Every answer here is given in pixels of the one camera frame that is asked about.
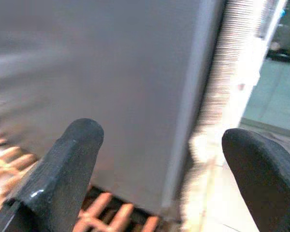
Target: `gray appliance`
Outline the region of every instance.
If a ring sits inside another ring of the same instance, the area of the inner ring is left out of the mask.
[[[73,120],[95,119],[105,139],[92,184],[178,218],[223,6],[0,0],[0,130],[42,156]]]

